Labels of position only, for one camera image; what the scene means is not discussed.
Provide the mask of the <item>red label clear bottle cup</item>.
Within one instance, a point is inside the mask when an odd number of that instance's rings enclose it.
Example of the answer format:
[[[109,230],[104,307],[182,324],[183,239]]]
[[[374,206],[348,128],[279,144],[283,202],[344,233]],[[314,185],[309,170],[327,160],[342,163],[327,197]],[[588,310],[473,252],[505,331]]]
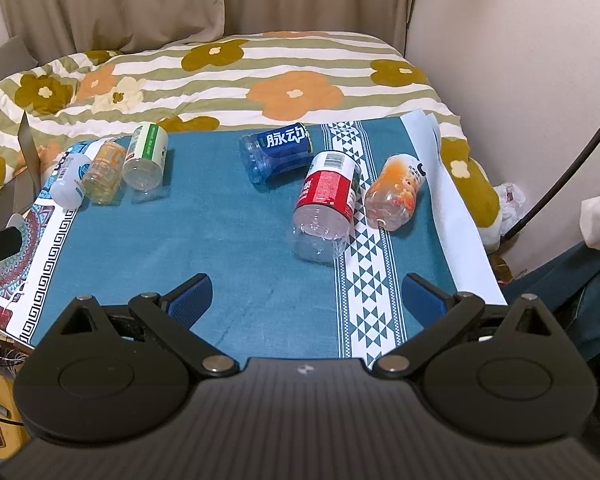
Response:
[[[292,215],[292,249],[302,259],[332,263],[347,248],[360,194],[361,170],[340,151],[315,155]]]

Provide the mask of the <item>beige curtain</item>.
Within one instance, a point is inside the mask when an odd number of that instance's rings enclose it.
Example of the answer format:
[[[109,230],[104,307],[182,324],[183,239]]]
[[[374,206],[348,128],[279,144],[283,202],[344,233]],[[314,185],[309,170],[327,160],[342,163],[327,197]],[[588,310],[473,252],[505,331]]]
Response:
[[[40,62],[140,52],[256,32],[362,32],[405,47],[414,0],[0,0],[6,28]]]

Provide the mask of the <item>white plastic bag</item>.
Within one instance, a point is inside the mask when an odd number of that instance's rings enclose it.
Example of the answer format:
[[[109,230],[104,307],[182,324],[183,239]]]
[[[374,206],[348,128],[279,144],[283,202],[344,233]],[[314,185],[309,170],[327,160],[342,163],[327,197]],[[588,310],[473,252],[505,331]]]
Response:
[[[500,232],[506,234],[523,216],[526,196],[516,184],[502,183],[494,188],[500,201],[502,222]]]

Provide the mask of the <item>green white label bottle cup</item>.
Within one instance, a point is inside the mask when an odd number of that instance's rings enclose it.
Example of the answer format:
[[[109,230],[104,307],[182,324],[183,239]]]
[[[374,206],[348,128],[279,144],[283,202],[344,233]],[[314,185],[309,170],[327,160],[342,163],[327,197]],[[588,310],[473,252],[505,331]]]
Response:
[[[125,183],[140,192],[158,188],[163,179],[168,143],[168,134],[159,125],[146,122],[137,127],[122,166]]]

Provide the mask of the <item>yellow orange label bottle cup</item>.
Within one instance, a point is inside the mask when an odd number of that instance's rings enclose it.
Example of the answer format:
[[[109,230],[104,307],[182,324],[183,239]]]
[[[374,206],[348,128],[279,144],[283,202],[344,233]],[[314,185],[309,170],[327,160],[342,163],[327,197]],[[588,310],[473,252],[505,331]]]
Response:
[[[86,197],[97,205],[114,201],[122,179],[126,149],[117,142],[106,141],[100,147],[82,178]]]

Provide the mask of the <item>teal patterned table cloth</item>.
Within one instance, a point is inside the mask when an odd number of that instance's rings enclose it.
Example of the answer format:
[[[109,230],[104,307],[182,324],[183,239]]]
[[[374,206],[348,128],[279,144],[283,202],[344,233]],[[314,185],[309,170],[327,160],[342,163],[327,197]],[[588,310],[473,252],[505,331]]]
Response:
[[[212,304],[194,331],[236,360],[372,362],[432,319],[403,292],[407,274],[503,302],[475,223],[442,165],[431,115],[335,122],[310,133],[318,150],[358,163],[361,188],[389,157],[416,157],[427,177],[414,217],[390,234],[356,208],[344,252],[314,256],[291,232],[302,171],[257,188],[240,161],[238,132],[180,133],[170,139],[164,185],[151,200],[125,188],[111,206],[65,211],[40,195],[18,220],[20,253],[0,266],[0,330],[34,347],[75,296],[123,304],[203,273]]]

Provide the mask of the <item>white frosted bottle cup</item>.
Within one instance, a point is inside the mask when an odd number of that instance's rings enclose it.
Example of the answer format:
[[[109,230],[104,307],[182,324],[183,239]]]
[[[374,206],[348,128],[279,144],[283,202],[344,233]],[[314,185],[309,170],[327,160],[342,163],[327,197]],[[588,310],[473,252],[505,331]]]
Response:
[[[59,166],[57,178],[50,186],[50,197],[65,210],[77,210],[84,200],[82,177],[91,165],[83,153],[71,153]]]

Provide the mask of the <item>blue label bottle cup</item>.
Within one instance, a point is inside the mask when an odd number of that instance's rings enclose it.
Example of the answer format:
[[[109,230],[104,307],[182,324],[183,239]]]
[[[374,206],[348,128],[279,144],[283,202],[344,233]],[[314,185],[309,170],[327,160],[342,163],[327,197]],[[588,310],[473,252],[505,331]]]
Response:
[[[296,122],[242,136],[239,154],[251,183],[262,184],[279,174],[309,166],[314,147],[309,130]]]

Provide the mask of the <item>floral striped quilt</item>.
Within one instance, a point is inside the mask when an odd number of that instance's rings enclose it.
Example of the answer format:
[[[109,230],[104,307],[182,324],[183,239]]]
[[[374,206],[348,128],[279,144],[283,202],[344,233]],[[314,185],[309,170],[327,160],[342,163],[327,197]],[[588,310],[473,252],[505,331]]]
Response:
[[[434,115],[441,158],[484,246],[501,238],[498,194],[471,157],[460,118],[425,73],[359,32],[262,32],[208,44],[121,53],[93,50],[0,77],[0,192],[26,163],[31,129],[44,171],[73,143],[154,122],[170,133]]]

